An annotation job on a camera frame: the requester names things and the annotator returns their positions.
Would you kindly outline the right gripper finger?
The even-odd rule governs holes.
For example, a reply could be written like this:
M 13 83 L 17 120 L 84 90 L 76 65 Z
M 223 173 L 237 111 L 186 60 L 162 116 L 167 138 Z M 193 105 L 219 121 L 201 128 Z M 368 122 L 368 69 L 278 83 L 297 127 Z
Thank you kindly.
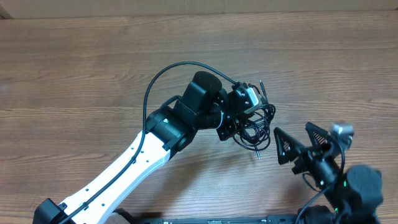
M 277 146 L 278 163 L 280 165 L 288 162 L 303 164 L 305 146 L 301 142 L 278 127 L 274 129 L 274 136 Z
M 328 131 L 320 128 L 319 126 L 307 122 L 305 125 L 305 130 L 310 138 L 312 147 L 314 149 L 330 149 L 330 136 Z

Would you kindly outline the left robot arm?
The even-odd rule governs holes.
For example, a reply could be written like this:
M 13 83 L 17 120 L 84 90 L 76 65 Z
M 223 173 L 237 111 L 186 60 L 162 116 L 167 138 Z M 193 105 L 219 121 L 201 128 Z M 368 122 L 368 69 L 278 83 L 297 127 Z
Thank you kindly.
M 119 158 L 61 204 L 44 200 L 33 222 L 105 223 L 148 175 L 187 147 L 198 130 L 215 129 L 224 141 L 261 105 L 248 84 L 237 82 L 227 93 L 216 76 L 196 72 L 182 96 L 169 99 L 147 116 L 145 128 Z

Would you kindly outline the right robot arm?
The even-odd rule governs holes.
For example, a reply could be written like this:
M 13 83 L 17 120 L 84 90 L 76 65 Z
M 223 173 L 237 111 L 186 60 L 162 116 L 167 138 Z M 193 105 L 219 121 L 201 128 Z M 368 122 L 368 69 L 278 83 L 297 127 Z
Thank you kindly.
M 280 128 L 274 129 L 280 165 L 293 162 L 292 172 L 309 175 L 317 191 L 295 217 L 296 223 L 378 223 L 383 202 L 382 175 L 367 165 L 346 169 L 345 152 L 354 137 L 353 125 L 333 123 L 325 130 L 305 125 L 311 146 L 304 146 Z

